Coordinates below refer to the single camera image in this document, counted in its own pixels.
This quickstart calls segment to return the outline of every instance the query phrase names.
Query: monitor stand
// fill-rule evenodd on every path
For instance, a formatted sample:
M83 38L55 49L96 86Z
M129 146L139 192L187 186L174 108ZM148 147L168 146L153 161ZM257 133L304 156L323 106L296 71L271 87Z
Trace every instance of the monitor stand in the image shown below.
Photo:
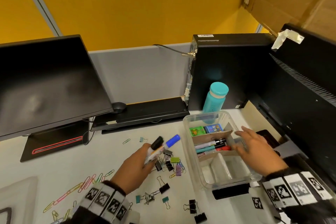
M89 142L90 123L77 121L32 133L28 136L20 162L39 158Z

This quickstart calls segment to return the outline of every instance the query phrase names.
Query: desktop computer tower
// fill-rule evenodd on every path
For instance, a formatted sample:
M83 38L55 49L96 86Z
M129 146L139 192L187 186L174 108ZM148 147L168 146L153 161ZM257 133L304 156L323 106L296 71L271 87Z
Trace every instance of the desktop computer tower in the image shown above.
M184 99L188 110L202 110L213 82L229 87L222 109L243 108L254 71L263 68L275 38L271 34L193 35Z

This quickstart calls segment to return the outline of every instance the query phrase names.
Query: sleeve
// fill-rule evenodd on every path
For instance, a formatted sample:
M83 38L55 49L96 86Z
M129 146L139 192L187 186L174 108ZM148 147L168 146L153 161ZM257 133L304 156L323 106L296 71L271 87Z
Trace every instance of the sleeve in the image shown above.
M308 171L287 168L265 177L263 188L277 208L297 224L336 224L332 196Z
M65 224L124 224L129 202L125 192L111 181L95 183Z

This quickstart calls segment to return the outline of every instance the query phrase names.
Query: gray partition panel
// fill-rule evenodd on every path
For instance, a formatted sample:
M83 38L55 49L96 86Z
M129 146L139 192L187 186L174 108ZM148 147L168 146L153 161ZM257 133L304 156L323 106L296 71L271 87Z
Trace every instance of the gray partition panel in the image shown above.
M168 44L190 52L191 43ZM156 46L89 52L111 102L136 103L184 95L190 58Z

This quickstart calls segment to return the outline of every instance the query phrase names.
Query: red light strip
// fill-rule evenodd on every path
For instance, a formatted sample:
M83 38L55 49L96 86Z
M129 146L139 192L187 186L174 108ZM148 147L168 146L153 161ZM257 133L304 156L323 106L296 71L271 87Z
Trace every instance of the red light strip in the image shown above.
M67 145L67 144L71 144L71 143L80 141L82 139L83 139L83 137L80 136L80 137L72 138L72 139L65 140L65 141L62 141L62 142L59 142L59 143L47 145L47 146L44 146L44 147L33 150L33 152L31 154L36 154L36 153L40 153L40 152L43 152L43 151L51 150L51 149L54 149L54 148L57 148L57 147L60 147L60 146L64 146L64 145Z

